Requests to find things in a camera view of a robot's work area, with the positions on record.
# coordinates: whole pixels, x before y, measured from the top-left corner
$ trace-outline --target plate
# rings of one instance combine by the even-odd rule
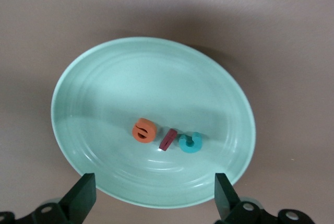
[[[132,136],[141,117],[158,128],[151,143]],[[212,199],[214,174],[234,184],[255,147],[253,113],[236,81],[195,49],[157,38],[109,41],[75,59],[55,87],[51,118],[80,175],[94,172],[98,189],[152,208]],[[201,150],[185,153],[177,140],[160,150],[170,128],[201,133]]]

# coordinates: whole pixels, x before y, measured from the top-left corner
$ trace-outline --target mint green plate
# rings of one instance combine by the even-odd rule
[[[155,141],[132,137],[136,121],[156,123]],[[236,81],[204,54],[156,38],[124,38],[86,51],[64,71],[52,98],[57,142],[79,174],[125,202],[179,208],[213,198],[214,174],[234,184],[255,147],[255,123]],[[169,128],[200,132],[202,149],[159,145]]]

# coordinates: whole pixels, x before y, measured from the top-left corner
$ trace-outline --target teal toy piece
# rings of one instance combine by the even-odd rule
[[[141,117],[160,126],[147,144],[132,135]],[[157,38],[117,39],[76,58],[55,87],[51,120],[79,174],[95,173],[98,189],[152,208],[213,199],[214,174],[234,184],[255,147],[253,113],[232,76],[197,50]],[[171,128],[201,133],[202,149],[186,154],[177,141],[159,149]]]
[[[180,135],[178,144],[183,152],[193,154],[202,148],[202,136],[200,133],[193,133],[192,137],[185,134]]]

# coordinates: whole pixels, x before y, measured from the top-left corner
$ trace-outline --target teal object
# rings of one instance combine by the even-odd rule
[[[200,133],[193,133],[192,137],[185,134],[180,135],[178,144],[183,152],[193,154],[202,148],[202,136]]]
[[[148,144],[132,137],[141,117],[158,126]],[[206,55],[157,38],[109,41],[75,59],[55,87],[51,119],[79,174],[93,172],[98,189],[152,208],[212,199],[214,174],[234,184],[255,147],[252,110],[236,81]],[[159,150],[166,128],[198,131],[202,149],[189,155],[173,142]]]

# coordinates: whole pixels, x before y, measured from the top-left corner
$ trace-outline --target hole in teal piece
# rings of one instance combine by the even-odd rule
[[[191,139],[187,138],[187,142],[186,142],[187,147],[192,147],[194,144],[195,143]]]

